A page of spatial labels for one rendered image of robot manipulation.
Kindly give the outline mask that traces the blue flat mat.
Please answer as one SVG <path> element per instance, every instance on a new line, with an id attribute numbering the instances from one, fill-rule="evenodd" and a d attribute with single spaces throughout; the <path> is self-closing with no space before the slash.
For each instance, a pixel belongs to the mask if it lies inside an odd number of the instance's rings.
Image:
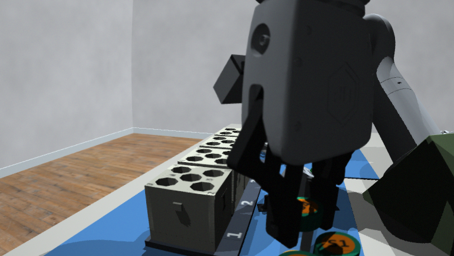
<path id="1" fill-rule="evenodd" d="M 345 178 L 379 180 L 360 149 L 352 154 Z M 316 238 L 337 231 L 352 235 L 361 245 L 344 181 L 336 186 L 339 191 L 333 227 L 328 231 L 318 228 Z M 239 256 L 279 256 L 280 242 L 265 230 L 267 212 L 259 212 L 257 207 L 267 194 L 261 189 Z M 149 235 L 144 189 L 44 256 L 187 256 L 145 246 Z M 364 256 L 362 245 L 359 256 Z"/>

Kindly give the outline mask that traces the conical tube with amber liquid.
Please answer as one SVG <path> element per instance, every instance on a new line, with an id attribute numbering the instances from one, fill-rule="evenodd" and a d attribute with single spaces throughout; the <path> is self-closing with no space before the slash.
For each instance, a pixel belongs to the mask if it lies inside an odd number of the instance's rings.
<path id="1" fill-rule="evenodd" d="M 359 256 L 361 245 L 353 236 L 343 232 L 325 232 L 319 235 L 314 244 L 316 256 Z"/>

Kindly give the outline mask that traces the clear conical tube with orange liquid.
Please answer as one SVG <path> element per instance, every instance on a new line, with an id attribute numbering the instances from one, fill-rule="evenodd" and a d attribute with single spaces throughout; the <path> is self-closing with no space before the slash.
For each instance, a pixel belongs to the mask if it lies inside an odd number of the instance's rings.
<path id="1" fill-rule="evenodd" d="M 312 198 L 298 197 L 303 201 L 300 233 L 297 246 L 287 248 L 280 244 L 279 255 L 287 251 L 306 251 L 313 253 L 317 230 L 322 224 L 324 206 L 321 202 Z"/>
<path id="2" fill-rule="evenodd" d="M 279 256 L 316 256 L 316 255 L 306 251 L 287 251 L 280 254 Z"/>

